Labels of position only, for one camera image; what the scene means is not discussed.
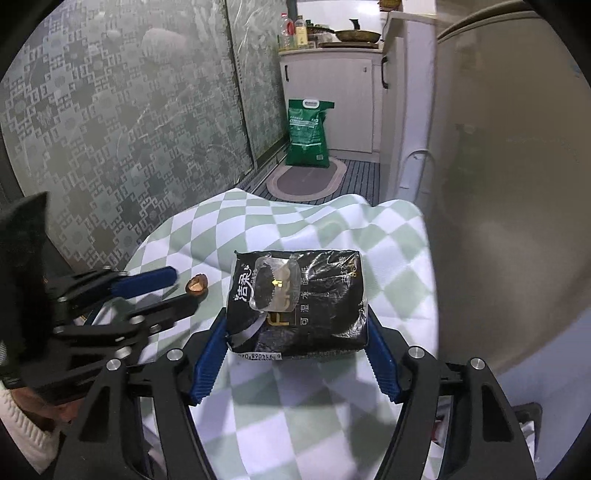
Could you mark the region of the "left hand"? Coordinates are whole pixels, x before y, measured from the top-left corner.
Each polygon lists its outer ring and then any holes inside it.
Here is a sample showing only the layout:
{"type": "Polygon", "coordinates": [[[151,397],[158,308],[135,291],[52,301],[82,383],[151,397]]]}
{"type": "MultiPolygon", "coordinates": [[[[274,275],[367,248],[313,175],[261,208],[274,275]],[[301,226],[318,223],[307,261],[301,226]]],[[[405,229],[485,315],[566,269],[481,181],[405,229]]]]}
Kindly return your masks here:
{"type": "Polygon", "coordinates": [[[78,399],[53,405],[29,388],[13,389],[9,393],[20,410],[32,420],[48,419],[55,423],[70,423],[77,417],[83,403],[83,399],[78,399]]]}

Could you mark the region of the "white sleeve left forearm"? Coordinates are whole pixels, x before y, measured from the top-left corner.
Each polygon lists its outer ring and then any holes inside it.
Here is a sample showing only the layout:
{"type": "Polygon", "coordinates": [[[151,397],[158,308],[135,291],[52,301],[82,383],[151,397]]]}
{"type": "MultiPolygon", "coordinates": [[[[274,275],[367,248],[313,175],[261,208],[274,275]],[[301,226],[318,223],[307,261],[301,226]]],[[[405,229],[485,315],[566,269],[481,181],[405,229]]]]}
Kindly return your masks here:
{"type": "Polygon", "coordinates": [[[60,432],[40,429],[1,385],[1,462],[17,476],[43,475],[57,457],[60,432]]]}

